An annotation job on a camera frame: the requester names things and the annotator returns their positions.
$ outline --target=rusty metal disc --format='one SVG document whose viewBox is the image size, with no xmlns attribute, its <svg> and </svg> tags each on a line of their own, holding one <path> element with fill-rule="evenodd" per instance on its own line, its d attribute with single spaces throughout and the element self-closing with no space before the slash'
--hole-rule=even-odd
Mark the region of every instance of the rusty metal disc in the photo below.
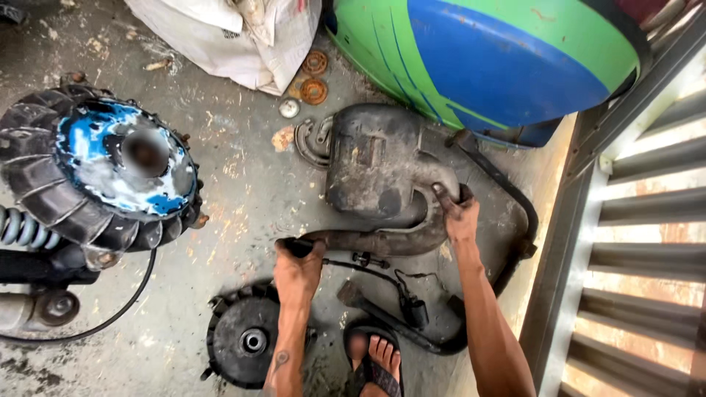
<svg viewBox="0 0 706 397">
<path fill-rule="evenodd" d="M 326 100 L 327 94 L 328 87 L 317 78 L 310 78 L 301 84 L 301 100 L 310 105 L 322 103 Z"/>
<path fill-rule="evenodd" d="M 321 51 L 312 49 L 306 58 L 304 58 L 304 63 L 301 64 L 301 70 L 304 73 L 311 74 L 312 76 L 319 76 L 326 71 L 328 66 L 328 57 Z"/>
</svg>

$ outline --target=concrete floor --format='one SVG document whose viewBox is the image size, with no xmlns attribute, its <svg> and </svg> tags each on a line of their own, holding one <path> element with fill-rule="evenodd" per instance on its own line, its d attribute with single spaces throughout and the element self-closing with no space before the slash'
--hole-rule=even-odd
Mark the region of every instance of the concrete floor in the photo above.
<svg viewBox="0 0 706 397">
<path fill-rule="evenodd" d="M 302 105 L 299 116 L 283 119 L 279 98 L 209 76 L 176 54 L 133 17 L 122 1 L 33 0 L 21 27 L 0 25 L 0 109 L 33 90 L 50 88 L 65 71 L 83 70 L 99 88 L 157 112 L 172 128 L 192 135 L 191 154 L 201 164 L 204 212 L 211 220 L 159 250 L 155 274 L 139 303 L 110 328 L 79 343 L 40 348 L 0 345 L 0 396 L 254 396 L 216 377 L 199 381 L 208 362 L 205 334 L 208 300 L 251 280 L 271 275 L 275 239 L 329 227 L 354 227 L 326 206 L 324 172 L 309 167 L 290 145 L 277 152 L 271 138 L 306 117 L 325 116 L 358 102 L 390 102 L 341 58 L 320 35 L 314 47 L 328 53 L 328 99 Z M 168 70 L 143 67 L 173 57 Z M 540 150 L 482 150 L 508 172 L 533 200 L 541 221 L 538 246 L 546 233 L 573 117 L 567 117 L 549 145 Z M 509 241 L 525 227 L 522 211 L 461 153 L 426 136 L 425 149 L 452 165 L 481 202 L 478 244 L 493 278 Z M 8 192 L 0 203 L 9 206 Z M 519 332 L 540 253 L 523 263 L 500 299 L 506 318 Z M 331 257 L 344 258 L 342 253 Z M 90 286 L 71 287 L 82 302 L 78 318 L 56 334 L 91 328 L 110 317 L 133 294 L 145 270 L 146 253 L 129 254 Z M 449 291 L 460 294 L 448 244 L 413 259 L 393 261 L 404 271 L 435 271 Z M 395 292 L 367 275 L 341 268 L 323 270 L 313 303 L 319 339 L 304 364 L 306 396 L 337 396 L 349 367 L 341 329 L 361 316 L 335 294 L 344 280 L 356 280 L 374 302 L 398 313 Z M 426 300 L 432 338 L 450 336 L 457 322 L 441 304 L 434 279 L 412 280 Z M 467 353 L 430 355 L 404 339 L 405 390 L 414 396 L 474 395 Z"/>
</svg>

